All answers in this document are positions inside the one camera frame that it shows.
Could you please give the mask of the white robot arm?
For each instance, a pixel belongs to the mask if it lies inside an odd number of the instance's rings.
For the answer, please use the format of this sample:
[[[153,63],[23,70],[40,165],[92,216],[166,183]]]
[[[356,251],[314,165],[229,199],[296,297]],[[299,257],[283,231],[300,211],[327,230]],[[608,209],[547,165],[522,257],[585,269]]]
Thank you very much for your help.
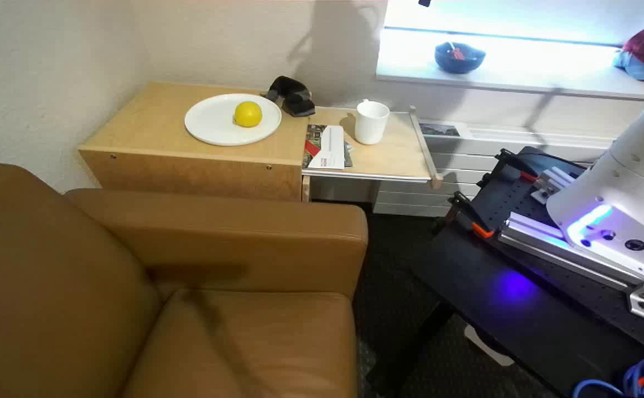
[[[644,111],[547,211],[570,245],[644,280]]]

